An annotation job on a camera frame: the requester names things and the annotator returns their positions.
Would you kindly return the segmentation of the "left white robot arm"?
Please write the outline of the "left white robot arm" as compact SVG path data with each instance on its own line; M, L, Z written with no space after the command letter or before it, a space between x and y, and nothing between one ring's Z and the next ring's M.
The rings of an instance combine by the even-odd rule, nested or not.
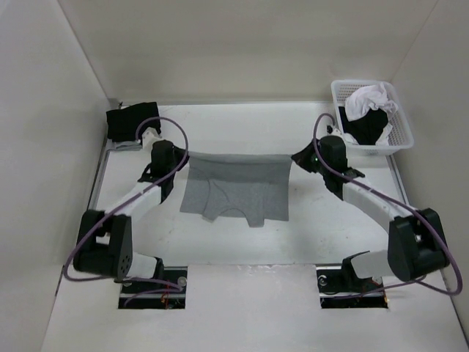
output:
M159 291L164 284L163 260L134 251L133 228L169 197L174 177L188 159L186 149L167 140L154 142L150 163L132 189L116 205L83 214L77 244L67 264L97 279L139 281L146 291Z

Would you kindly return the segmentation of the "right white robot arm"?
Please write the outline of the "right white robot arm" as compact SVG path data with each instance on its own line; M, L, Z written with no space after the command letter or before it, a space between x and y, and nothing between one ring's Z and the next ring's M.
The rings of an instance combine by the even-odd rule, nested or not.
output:
M412 208L373 188L364 173L349 166L340 137L314 139L294 154L292 161L321 175L330 193L361 210L387 232L386 249L344 259L339 278L348 290L357 290L366 279L379 276L414 282L451 264L439 215L430 208Z

